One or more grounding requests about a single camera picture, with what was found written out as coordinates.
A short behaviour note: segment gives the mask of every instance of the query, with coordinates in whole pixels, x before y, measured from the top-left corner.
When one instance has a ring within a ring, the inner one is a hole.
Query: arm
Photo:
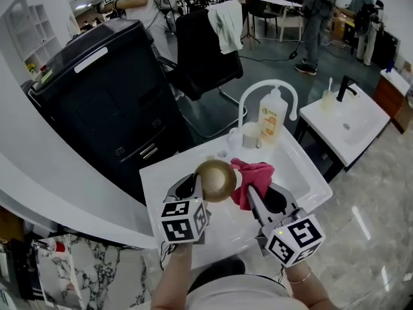
[[[171,254],[152,297],[151,310],[183,310],[189,289],[192,244],[179,245]]]
[[[286,267],[285,272],[290,282],[301,282],[300,284],[291,284],[294,298],[303,302],[310,310],[336,310],[335,305],[328,298],[327,291],[314,274],[308,276],[311,272],[310,267],[305,261],[302,261],[292,267]]]
[[[117,0],[104,6],[101,11],[105,13],[110,12],[115,7],[115,3],[117,9],[129,9],[146,6],[148,0]]]

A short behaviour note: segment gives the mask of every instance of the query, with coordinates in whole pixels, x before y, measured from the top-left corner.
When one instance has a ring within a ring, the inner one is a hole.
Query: white sink
[[[350,87],[357,96],[347,90],[343,102],[334,100],[329,112],[322,109],[321,100],[299,111],[346,167],[372,143],[390,119],[357,85]]]
[[[140,170],[146,205],[159,248],[163,237],[157,217],[168,189],[182,177],[193,173],[199,164],[211,156],[230,161],[233,155],[227,145],[227,136]],[[249,163],[265,161],[273,165],[275,173],[272,181],[288,189],[307,212],[332,196],[331,188],[286,128],[281,132],[277,147],[249,149],[237,156]],[[210,225],[205,230],[205,244],[194,247],[193,269],[240,253],[256,244],[255,237],[260,226],[250,211],[241,211],[230,198],[221,203],[209,203],[208,210],[212,213]]]

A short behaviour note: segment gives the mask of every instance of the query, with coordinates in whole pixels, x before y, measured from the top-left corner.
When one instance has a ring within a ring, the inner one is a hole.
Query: red object
[[[267,193],[268,187],[272,182],[272,174],[275,169],[267,163],[248,164],[241,161],[239,158],[231,160],[231,167],[239,170],[243,177],[240,188],[236,189],[231,194],[232,200],[239,205],[241,210],[251,210],[248,202],[248,186],[254,185],[262,197]]]
[[[56,242],[55,253],[64,253],[66,250],[65,244],[63,242]]]

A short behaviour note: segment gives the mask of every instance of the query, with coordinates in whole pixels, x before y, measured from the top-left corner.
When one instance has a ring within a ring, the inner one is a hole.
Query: white towel
[[[209,6],[208,19],[219,38],[222,54],[243,48],[239,39],[243,30],[243,12],[238,1],[231,0]]]

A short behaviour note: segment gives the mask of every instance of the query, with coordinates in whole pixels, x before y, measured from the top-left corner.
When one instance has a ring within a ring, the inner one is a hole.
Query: soap bottle
[[[275,143],[284,124],[288,103],[281,98],[278,88],[271,91],[259,102],[259,119],[261,139]]]

